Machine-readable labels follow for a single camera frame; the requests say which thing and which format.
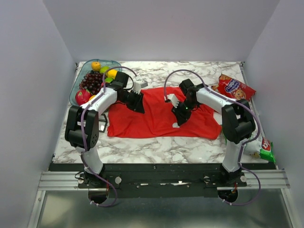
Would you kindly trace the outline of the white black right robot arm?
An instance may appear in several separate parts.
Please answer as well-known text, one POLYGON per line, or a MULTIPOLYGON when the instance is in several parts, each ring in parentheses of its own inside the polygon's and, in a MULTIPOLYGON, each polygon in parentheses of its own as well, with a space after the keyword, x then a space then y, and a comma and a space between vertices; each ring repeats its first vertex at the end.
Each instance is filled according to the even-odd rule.
POLYGON ((205 83, 194 85, 190 79, 182 81, 179 88, 185 96, 184 101, 180 101, 175 94, 165 95, 166 101, 173 105, 171 111, 178 126, 185 124, 194 108, 200 105, 207 105, 221 114, 222 132, 227 142, 218 180, 224 186, 231 185, 241 175, 241 157, 256 129, 255 116, 248 101, 228 98, 210 89, 205 83))

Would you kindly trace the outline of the red t-shirt garment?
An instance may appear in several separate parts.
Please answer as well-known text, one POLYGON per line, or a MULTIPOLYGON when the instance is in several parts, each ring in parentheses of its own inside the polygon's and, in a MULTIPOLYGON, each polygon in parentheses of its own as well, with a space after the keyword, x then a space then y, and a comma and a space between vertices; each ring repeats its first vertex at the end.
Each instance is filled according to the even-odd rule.
POLYGON ((201 104, 191 112, 190 119, 180 127, 174 127, 172 104, 164 101, 163 88, 142 90, 145 113, 137 113, 123 104, 110 107, 107 135, 120 138, 154 137, 200 137, 215 140, 221 133, 221 126, 214 119, 214 111, 201 104))

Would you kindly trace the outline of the white round brooch badge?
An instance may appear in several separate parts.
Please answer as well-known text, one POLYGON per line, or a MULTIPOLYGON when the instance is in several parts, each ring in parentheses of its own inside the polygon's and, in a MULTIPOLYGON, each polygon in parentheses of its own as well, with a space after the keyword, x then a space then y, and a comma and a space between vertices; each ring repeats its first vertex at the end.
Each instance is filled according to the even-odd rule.
POLYGON ((178 125, 178 123, 173 123, 172 124, 173 128, 179 128, 180 126, 178 125))

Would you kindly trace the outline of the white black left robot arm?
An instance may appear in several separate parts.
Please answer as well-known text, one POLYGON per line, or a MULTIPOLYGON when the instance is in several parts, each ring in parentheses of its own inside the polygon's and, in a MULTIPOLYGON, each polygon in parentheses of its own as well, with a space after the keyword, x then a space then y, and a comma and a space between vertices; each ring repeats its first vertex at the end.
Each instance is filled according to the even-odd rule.
POLYGON ((68 111, 65 140, 75 147, 81 155, 85 172, 90 173, 89 182, 96 188, 105 183, 102 172, 103 163, 97 152, 99 138, 99 117, 111 105, 121 102, 134 112, 144 114, 141 82, 133 81, 130 90, 126 88, 129 75, 117 72, 110 83, 103 83, 101 91, 90 101, 81 106, 72 106, 68 111))

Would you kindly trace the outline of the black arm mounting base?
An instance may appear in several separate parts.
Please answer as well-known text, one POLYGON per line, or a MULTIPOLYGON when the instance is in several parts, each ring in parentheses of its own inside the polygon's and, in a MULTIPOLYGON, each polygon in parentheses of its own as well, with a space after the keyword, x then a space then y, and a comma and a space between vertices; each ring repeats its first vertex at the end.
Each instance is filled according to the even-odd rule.
POLYGON ((51 164, 51 180, 64 190, 86 190, 95 202, 110 199, 222 196, 235 200, 245 187, 241 170, 227 174, 220 164, 105 164, 98 177, 81 164, 51 164))

